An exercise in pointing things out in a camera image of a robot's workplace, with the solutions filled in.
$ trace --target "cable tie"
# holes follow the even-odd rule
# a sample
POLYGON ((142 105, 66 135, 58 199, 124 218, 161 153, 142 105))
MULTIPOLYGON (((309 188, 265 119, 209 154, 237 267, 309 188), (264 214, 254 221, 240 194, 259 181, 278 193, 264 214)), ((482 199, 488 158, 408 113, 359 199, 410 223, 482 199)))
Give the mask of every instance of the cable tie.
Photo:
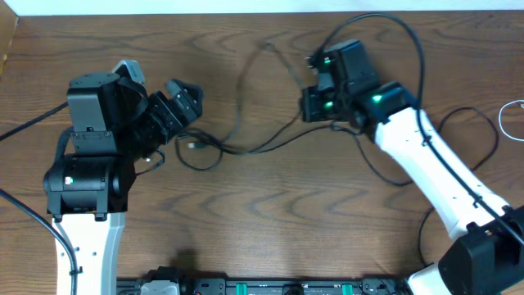
POLYGON ((482 196, 478 196, 475 198, 475 202, 473 202, 473 206, 475 207, 475 209, 478 208, 478 202, 482 202, 482 196))
POLYGON ((425 137, 425 139, 422 141, 422 146, 426 147, 426 144, 431 140, 431 135, 428 135, 425 137))
POLYGON ((82 269, 82 266, 80 266, 78 270, 71 270, 69 272, 69 275, 70 276, 78 275, 78 274, 82 274, 83 272, 84 272, 84 270, 82 269))

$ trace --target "wooden table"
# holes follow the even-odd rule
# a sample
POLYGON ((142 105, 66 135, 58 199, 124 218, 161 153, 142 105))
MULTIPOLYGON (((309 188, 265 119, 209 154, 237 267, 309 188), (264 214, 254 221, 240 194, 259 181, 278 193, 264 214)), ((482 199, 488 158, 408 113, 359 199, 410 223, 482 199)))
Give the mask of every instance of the wooden table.
MULTIPOLYGON (((427 58, 425 108, 434 122, 457 107, 475 106, 496 120, 500 107, 524 94, 522 12, 398 13, 422 39, 427 58)), ((66 100, 75 76, 109 71, 120 60, 140 61, 149 92, 176 78, 206 92, 195 126, 226 134, 235 114, 235 84, 257 43, 284 52, 309 84, 304 58, 351 14, 213 16, 24 17, 0 82, 3 133, 66 100)), ((387 20, 366 20, 338 40, 361 39, 385 81, 415 91, 418 62, 404 32, 387 20)), ((242 130, 233 143, 263 142, 297 110, 299 91, 272 53, 246 77, 242 130)), ((522 113, 508 111, 508 131, 522 137, 522 113)), ((67 110, 0 143, 0 185, 45 215, 42 178, 52 164, 67 110)), ((313 124, 299 123, 282 139, 313 124)), ((464 112, 443 137, 468 165, 494 140, 487 123, 464 112)), ((370 161, 392 179, 401 169, 363 143, 370 161)), ((477 175, 515 207, 522 199, 522 144, 505 137, 477 175)), ((138 277, 157 266, 223 271, 232 277, 351 277, 405 275, 421 267, 418 226, 429 202, 414 185, 384 184, 366 166, 353 140, 318 131, 275 152, 230 157, 217 170, 183 167, 172 144, 167 163, 140 177, 129 194, 119 276, 138 277)), ((187 151, 195 164, 212 161, 207 148, 187 151)), ((54 241, 11 204, 0 201, 0 293, 53 293, 54 241)), ((450 245, 433 215, 422 235, 425 257, 450 245)), ((524 293, 524 285, 508 293, 524 293)))

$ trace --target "wire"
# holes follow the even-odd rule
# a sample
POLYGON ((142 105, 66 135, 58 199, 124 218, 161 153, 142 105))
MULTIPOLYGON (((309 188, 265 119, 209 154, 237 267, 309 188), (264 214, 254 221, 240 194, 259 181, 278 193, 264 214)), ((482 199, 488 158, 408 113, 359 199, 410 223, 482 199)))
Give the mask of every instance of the wire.
POLYGON ((33 211, 31 208, 26 206, 24 203, 17 200, 15 197, 13 197, 8 192, 4 191, 0 188, 0 196, 8 200, 11 204, 15 205, 18 209, 22 210, 25 214, 31 216, 34 218, 37 222, 39 222, 47 231, 49 231, 50 234, 52 234, 53 237, 62 245, 62 247, 65 249, 65 252, 67 253, 67 256, 69 257, 69 261, 71 264, 71 294, 76 294, 76 287, 78 283, 78 273, 79 271, 77 262, 76 262, 76 256, 75 251, 73 248, 66 242, 64 237, 61 236, 60 233, 56 231, 41 215, 39 215, 37 212, 33 211))
POLYGON ((422 263, 424 267, 428 267, 430 264, 426 262, 426 259, 424 258, 424 254, 422 254, 422 230, 424 229, 424 225, 426 224, 427 219, 433 213, 434 210, 435 210, 434 207, 427 209, 426 213, 424 213, 424 218, 422 218, 422 222, 420 223, 420 226, 418 227, 418 238, 417 238, 418 259, 420 260, 420 263, 422 263))
POLYGON ((240 75, 238 76, 238 79, 237 79, 237 87, 236 87, 236 90, 237 90, 237 116, 236 116, 236 119, 235 119, 236 123, 233 126, 233 129, 222 140, 217 139, 214 135, 212 135, 212 134, 210 134, 210 133, 208 133, 208 132, 206 132, 206 131, 204 131, 202 129, 198 129, 198 128, 186 129, 183 133, 181 133, 178 137, 176 137, 174 139, 174 149, 175 149, 177 158, 184 166, 186 166, 186 167, 188 167, 188 168, 190 168, 192 170, 195 170, 195 171, 209 171, 209 170, 213 170, 222 161, 224 153, 235 155, 235 156, 240 156, 240 155, 261 154, 261 153, 265 153, 265 152, 270 152, 270 151, 274 151, 275 149, 280 148, 280 147, 290 143, 291 141, 293 141, 293 140, 295 140, 295 139, 297 139, 297 138, 299 138, 299 137, 301 137, 301 136, 303 136, 303 135, 305 135, 305 134, 307 134, 309 132, 313 132, 313 131, 316 130, 316 129, 312 129, 312 130, 306 131, 304 134, 298 134, 295 138, 292 138, 291 140, 288 140, 288 141, 286 141, 284 143, 280 143, 279 145, 277 145, 277 147, 268 148, 268 149, 262 150, 262 151, 260 150, 260 149, 268 146, 278 136, 280 136, 280 134, 282 134, 282 132, 284 132, 286 129, 288 129, 289 127, 291 127, 293 124, 296 123, 296 121, 300 118, 300 114, 301 114, 301 112, 298 111, 297 114, 289 122, 287 122, 283 127, 281 127, 268 140, 266 140, 262 144, 258 145, 257 147, 253 147, 253 148, 248 149, 248 150, 242 150, 239 147, 234 147, 232 145, 226 144, 226 141, 231 139, 238 132, 238 130, 240 129, 240 118, 241 118, 240 112, 242 110, 242 105, 243 105, 242 89, 243 89, 243 85, 244 85, 244 82, 245 82, 245 78, 246 78, 247 73, 249 72, 249 69, 254 64, 256 58, 264 50, 270 50, 272 53, 274 53, 276 55, 276 57, 278 58, 280 63, 287 69, 287 71, 289 72, 290 76, 294 79, 297 87, 300 90, 307 88, 305 86, 305 83, 302 81, 302 78, 298 75, 296 69, 291 65, 291 63, 289 63, 289 61, 287 61, 287 59, 284 57, 282 52, 280 52, 278 50, 278 48, 274 44, 272 44, 270 42, 265 42, 265 43, 257 46, 255 51, 248 57, 248 59, 246 61, 246 64, 242 68, 242 71, 241 71, 241 73, 240 73, 240 75), (206 166, 206 167, 197 167, 197 166, 194 166, 192 164, 189 164, 183 158, 183 155, 182 155, 182 153, 180 151, 180 140, 181 139, 185 139, 185 138, 195 138, 195 139, 197 139, 197 143, 190 143, 191 145, 193 145, 195 147, 199 147, 199 148, 202 147, 203 148, 203 147, 211 146, 213 148, 218 149, 219 150, 219 155, 218 155, 217 159, 211 165, 206 166))
MULTIPOLYGON (((499 148, 499 140, 500 140, 499 131, 495 127, 495 124, 493 123, 493 121, 490 118, 488 118, 484 113, 482 113, 481 111, 477 110, 475 107, 460 107, 460 108, 458 108, 456 110, 453 110, 448 115, 446 115, 444 117, 444 119, 442 119, 442 121, 439 124, 439 127, 437 128, 438 133, 440 133, 442 131, 442 129, 444 128, 445 122, 452 115, 454 115, 454 114, 456 114, 456 113, 458 113, 460 111, 475 111, 479 116, 484 118, 488 122, 488 124, 490 124, 491 130, 493 130, 493 134, 495 135, 495 141, 493 143, 493 147, 491 148, 490 152, 488 152, 487 155, 485 155, 476 165, 474 165, 474 167, 471 168, 471 171, 475 171, 479 167, 481 167, 484 163, 486 163, 495 154, 495 152, 499 148)), ((418 240, 417 241, 418 259, 426 267, 429 266, 430 264, 428 264, 426 262, 426 260, 424 259, 424 255, 422 254, 422 230, 424 229, 424 225, 426 224, 427 218, 431 215, 431 213, 434 210, 435 210, 435 208, 431 207, 431 208, 429 208, 426 211, 426 213, 424 214, 424 218, 422 219, 422 222, 420 223, 420 226, 418 227, 418 238, 417 238, 417 240, 418 240)))
POLYGON ((515 102, 524 102, 524 100, 521 100, 521 99, 518 99, 516 101, 512 101, 512 102, 508 102, 506 103, 505 105, 503 105, 501 108, 500 108, 500 111, 499 111, 499 127, 500 127, 500 131, 502 131, 502 133, 504 135, 506 135, 507 137, 513 139, 513 140, 517 140, 517 141, 520 141, 520 142, 524 142, 524 138, 516 138, 516 137, 513 137, 509 134, 506 133, 506 131, 504 130, 504 127, 502 127, 502 111, 504 110, 504 108, 506 108, 507 106, 509 105, 512 105, 514 104, 515 102))
POLYGON ((28 121, 28 122, 25 122, 24 124, 10 130, 10 131, 7 131, 5 134, 2 134, 0 135, 0 142, 4 139, 7 139, 8 137, 14 135, 14 134, 17 134, 19 133, 20 131, 24 130, 24 129, 27 129, 29 127, 31 127, 32 125, 35 125, 36 123, 38 123, 39 121, 41 120, 44 120, 54 114, 56 114, 57 112, 65 109, 66 107, 68 106, 68 103, 67 102, 64 102, 62 103, 60 106, 58 107, 55 107, 54 109, 50 110, 50 111, 47 111, 46 113, 28 121))
POLYGON ((352 17, 349 20, 345 21, 344 23, 338 25, 324 40, 324 42, 320 45, 320 47, 317 49, 315 54, 313 55, 312 62, 316 63, 318 60, 318 56, 320 53, 324 50, 326 45, 338 34, 340 30, 345 28, 347 25, 350 25, 356 21, 367 19, 369 17, 381 17, 386 18, 388 20, 393 20, 397 25, 400 25, 404 31, 409 35, 409 37, 412 39, 413 44, 417 50, 418 54, 418 60, 419 60, 419 78, 418 78, 418 91, 417 91, 417 104, 416 104, 416 119, 417 119, 417 125, 420 130, 420 134, 422 136, 422 143, 425 143, 433 152, 435 157, 439 160, 439 162, 443 165, 444 168, 447 169, 447 171, 457 180, 457 182, 468 192, 468 194, 473 198, 474 203, 473 205, 476 206, 476 204, 480 205, 484 210, 486 210, 497 222, 499 222, 500 226, 502 226, 510 235, 513 236, 513 238, 518 241, 522 246, 524 246, 524 240, 522 237, 513 230, 508 223, 506 223, 504 220, 500 218, 500 216, 497 214, 493 208, 488 206, 483 200, 482 197, 479 196, 475 191, 473 191, 468 184, 451 168, 451 166, 448 164, 448 162, 442 157, 442 155, 436 150, 435 146, 431 142, 431 137, 427 136, 426 131, 424 130, 422 126, 422 118, 421 118, 421 106, 422 106, 422 94, 424 91, 424 73, 426 69, 426 64, 424 61, 424 51, 422 49, 422 44, 420 40, 418 39, 418 36, 415 34, 413 29, 407 25, 405 22, 403 22, 400 18, 387 14, 387 13, 381 13, 381 12, 374 12, 374 13, 367 13, 360 16, 352 17))

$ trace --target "black cable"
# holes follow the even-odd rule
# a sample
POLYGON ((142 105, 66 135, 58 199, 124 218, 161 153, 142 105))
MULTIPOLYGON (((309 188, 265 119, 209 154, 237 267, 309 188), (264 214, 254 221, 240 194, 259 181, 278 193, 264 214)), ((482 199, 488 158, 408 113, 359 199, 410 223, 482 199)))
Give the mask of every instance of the black cable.
POLYGON ((264 44, 262 44, 260 46, 257 46, 255 51, 248 57, 248 59, 246 61, 246 64, 242 68, 242 71, 241 71, 241 73, 240 73, 240 75, 238 76, 238 79, 237 79, 237 87, 236 87, 236 90, 237 90, 237 117, 236 117, 236 120, 235 120, 236 123, 233 126, 233 129, 222 140, 218 140, 214 135, 209 134, 208 132, 205 132, 202 129, 198 129, 198 128, 186 129, 183 133, 181 133, 177 138, 174 139, 174 149, 175 149, 177 158, 184 166, 186 166, 186 167, 188 167, 190 169, 196 170, 196 171, 213 170, 222 161, 224 153, 235 155, 235 156, 248 155, 248 154, 260 154, 260 153, 264 153, 264 152, 273 151, 276 148, 280 148, 280 147, 282 147, 282 146, 284 146, 284 145, 286 145, 289 142, 294 140, 294 139, 292 139, 291 141, 285 142, 283 144, 280 143, 278 145, 278 147, 272 147, 270 149, 263 150, 263 151, 260 150, 261 148, 264 148, 267 145, 269 145, 270 143, 272 143, 278 136, 280 136, 280 134, 283 131, 285 131, 290 126, 295 124, 296 121, 300 118, 300 111, 298 111, 298 113, 289 122, 287 122, 282 128, 280 128, 273 136, 271 136, 268 140, 266 140, 262 144, 258 145, 257 147, 254 147, 254 148, 251 148, 251 149, 248 149, 248 150, 241 150, 238 147, 234 147, 232 145, 228 145, 228 144, 225 143, 232 136, 234 136, 234 134, 236 134, 237 131, 240 129, 240 111, 242 110, 242 104, 243 104, 242 89, 243 89, 245 77, 246 77, 249 69, 252 67, 253 63, 255 62, 255 59, 264 50, 267 50, 267 49, 270 49, 271 52, 274 53, 277 56, 277 58, 280 61, 280 63, 284 67, 286 67, 286 69, 289 72, 290 76, 295 80, 295 83, 296 83, 297 87, 299 89, 306 89, 305 83, 302 81, 301 77, 298 75, 298 73, 295 70, 295 68, 287 61, 287 59, 284 57, 282 52, 280 52, 274 44, 266 42, 266 43, 264 43, 264 44), (195 139, 197 139, 197 143, 196 143, 197 146, 200 146, 200 145, 202 145, 203 147, 211 146, 213 148, 218 149, 219 150, 219 155, 218 155, 217 159, 215 160, 215 162, 213 162, 210 166, 207 166, 207 167, 196 167, 194 165, 189 164, 183 158, 183 155, 182 155, 182 153, 180 151, 180 140, 181 139, 185 139, 185 138, 195 138, 195 139))
POLYGON ((14 128, 13 130, 7 131, 5 134, 0 135, 0 142, 2 140, 4 140, 4 139, 14 135, 14 134, 19 133, 20 131, 22 131, 24 129, 27 129, 27 128, 31 127, 32 125, 35 125, 39 121, 44 120, 44 119, 46 119, 46 118, 56 114, 57 112, 63 110, 67 106, 68 106, 67 102, 64 102, 60 106, 55 107, 54 109, 52 109, 50 111, 47 111, 46 113, 44 113, 44 114, 42 114, 42 115, 32 119, 31 121, 25 122, 24 124, 14 128))
POLYGON ((422 263, 424 267, 428 267, 430 264, 426 262, 426 259, 424 259, 424 254, 422 254, 422 230, 424 229, 424 225, 426 224, 427 219, 433 213, 434 210, 435 210, 434 207, 427 209, 426 213, 424 213, 424 218, 422 218, 422 222, 420 223, 420 226, 418 227, 418 238, 417 238, 418 259, 420 260, 420 263, 422 263))
POLYGON ((71 275, 71 294, 75 295, 76 294, 76 287, 77 287, 77 282, 78 282, 78 273, 79 273, 79 271, 78 271, 78 266, 77 266, 77 262, 76 262, 75 251, 73 250, 73 248, 66 242, 64 237, 62 237, 61 234, 58 233, 56 231, 56 229, 54 229, 52 227, 52 225, 50 225, 37 212, 33 211, 31 208, 29 208, 24 203, 20 202, 19 200, 14 198, 11 194, 9 194, 8 192, 4 191, 1 188, 0 188, 0 196, 5 198, 6 200, 8 200, 11 204, 15 205, 18 209, 22 210, 25 214, 31 216, 36 221, 38 221, 62 245, 62 247, 65 249, 65 252, 67 253, 67 256, 69 257, 69 261, 70 261, 70 264, 71 264, 71 272, 70 272, 70 275, 71 275))
MULTIPOLYGON (((474 167, 471 168, 471 171, 477 170, 479 167, 481 167, 484 163, 486 163, 497 151, 499 148, 499 131, 497 130, 497 127, 493 123, 493 121, 488 118, 484 113, 477 110, 475 107, 460 107, 458 109, 455 109, 451 111, 448 115, 442 119, 442 121, 439 124, 439 127, 437 128, 437 131, 440 133, 442 129, 444 128, 445 122, 454 114, 460 112, 460 111, 475 111, 479 116, 484 118, 488 124, 490 124, 491 129, 493 130, 493 134, 495 135, 495 141, 493 144, 493 147, 491 148, 490 152, 484 156, 474 167)), ((424 214, 424 218, 422 219, 422 222, 420 223, 420 226, 418 227, 418 241, 417 241, 417 247, 418 247, 418 259, 424 266, 429 266, 429 264, 426 262, 426 259, 424 259, 424 255, 422 254, 422 230, 424 229, 424 225, 426 224, 427 218, 430 216, 430 214, 435 210, 435 208, 431 207, 429 208, 426 213, 424 214)))

